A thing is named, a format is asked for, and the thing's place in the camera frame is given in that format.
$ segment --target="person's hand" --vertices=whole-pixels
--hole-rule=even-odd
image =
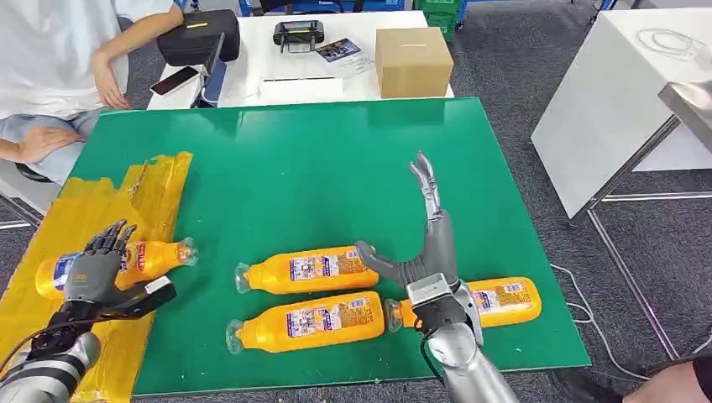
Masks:
[[[81,136],[68,128],[53,128],[38,126],[29,129],[23,141],[18,143],[16,162],[34,164],[40,162],[47,154],[75,141],[81,141]]]
[[[101,51],[92,55],[92,74],[94,75],[94,85],[99,92],[102,103],[108,107],[116,109],[130,109],[131,105],[118,89],[116,78],[113,76],[111,59]]]

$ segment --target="gray carpet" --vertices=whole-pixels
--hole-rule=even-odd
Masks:
[[[450,45],[455,60],[456,95],[481,97],[522,198],[552,263],[571,269],[588,297],[615,356],[631,369],[665,359],[662,348],[626,284],[608,257],[590,222],[569,226],[537,154],[529,143],[548,100],[588,29],[593,9],[588,1],[537,0],[472,3],[466,24]],[[162,63],[155,47],[132,53],[129,100],[148,104],[149,84]],[[626,191],[710,188],[706,173],[638,174]],[[660,312],[663,325],[680,348],[709,328],[705,310],[712,296],[709,265],[709,201],[604,204],[599,214],[631,270]],[[18,262],[32,232],[0,232],[0,287]],[[567,276],[559,275],[564,295],[580,302]],[[684,315],[694,311],[697,315]],[[594,376],[623,393],[637,383],[610,363],[590,325],[579,325],[593,361]],[[544,373],[508,374],[522,402],[567,402]],[[435,381],[254,393],[144,397],[146,402],[445,402]]]

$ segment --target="cardboard box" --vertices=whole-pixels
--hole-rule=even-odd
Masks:
[[[453,58],[440,28],[377,29],[375,57],[383,98],[445,96]]]

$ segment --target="plastic bottle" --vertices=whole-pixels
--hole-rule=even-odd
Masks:
[[[233,354],[245,348],[281,353],[376,338],[384,329],[378,294],[361,291],[275,306],[246,322],[233,320],[226,341]]]
[[[37,269],[34,286],[37,292],[51,300],[63,297],[67,275],[79,254],[64,254],[58,259],[46,259]],[[126,290],[140,281],[155,280],[177,266],[192,266],[198,260],[198,249],[192,238],[166,243],[148,241],[129,243],[122,258],[116,286]]]
[[[276,254],[260,264],[241,263],[235,270],[242,294],[249,290],[294,294],[368,288],[378,280],[378,273],[364,265],[353,246]]]
[[[472,281],[468,287],[473,293],[482,327],[528,322],[542,313],[539,291],[526,277]],[[391,332],[413,327],[417,319],[410,300],[385,300],[384,309]]]

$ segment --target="black case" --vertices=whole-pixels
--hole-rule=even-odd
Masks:
[[[183,24],[158,37],[158,49],[169,65],[201,65],[210,56],[220,33],[225,33],[220,60],[240,54],[240,29],[233,10],[183,15]]]

